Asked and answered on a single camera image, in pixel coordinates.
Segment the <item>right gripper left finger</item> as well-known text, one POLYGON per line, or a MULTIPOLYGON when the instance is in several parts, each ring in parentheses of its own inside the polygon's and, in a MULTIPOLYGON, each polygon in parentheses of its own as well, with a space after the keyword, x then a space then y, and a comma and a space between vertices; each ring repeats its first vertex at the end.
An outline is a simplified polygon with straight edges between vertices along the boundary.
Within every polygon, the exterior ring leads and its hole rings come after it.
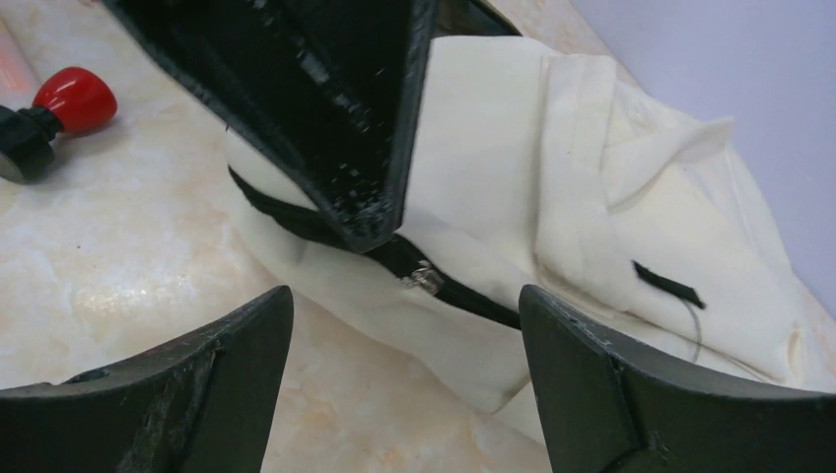
POLYGON ((5 472, 257 472, 294 322, 289 288, 60 384, 1 393, 5 472))

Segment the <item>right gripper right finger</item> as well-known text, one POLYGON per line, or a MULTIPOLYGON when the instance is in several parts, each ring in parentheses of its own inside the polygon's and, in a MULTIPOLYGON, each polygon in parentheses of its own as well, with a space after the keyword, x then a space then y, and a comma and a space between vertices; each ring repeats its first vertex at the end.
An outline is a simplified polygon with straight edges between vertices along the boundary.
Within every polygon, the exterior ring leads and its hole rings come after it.
POLYGON ((555 472, 831 472, 835 398, 694 365, 546 291, 519 301, 555 472))

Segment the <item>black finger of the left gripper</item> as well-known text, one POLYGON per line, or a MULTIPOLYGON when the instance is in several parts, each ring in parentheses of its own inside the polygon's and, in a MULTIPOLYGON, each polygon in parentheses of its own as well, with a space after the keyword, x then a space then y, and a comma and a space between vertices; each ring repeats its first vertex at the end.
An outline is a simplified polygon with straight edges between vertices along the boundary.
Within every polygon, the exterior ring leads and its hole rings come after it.
POLYGON ((400 227, 434 1, 110 1, 140 47, 348 245, 400 227))

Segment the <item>beige canvas student bag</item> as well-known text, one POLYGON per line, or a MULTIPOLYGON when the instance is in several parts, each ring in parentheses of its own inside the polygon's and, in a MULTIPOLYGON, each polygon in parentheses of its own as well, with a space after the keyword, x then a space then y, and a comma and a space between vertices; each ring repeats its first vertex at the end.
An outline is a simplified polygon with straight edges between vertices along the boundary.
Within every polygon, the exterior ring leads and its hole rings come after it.
POLYGON ((835 389, 835 324, 796 277, 732 145, 622 82, 613 59, 524 37, 434 40, 401 234, 416 267, 308 242, 237 196, 248 249, 464 401, 542 441, 519 331, 442 301, 461 283, 516 309, 527 284, 676 357, 835 389))

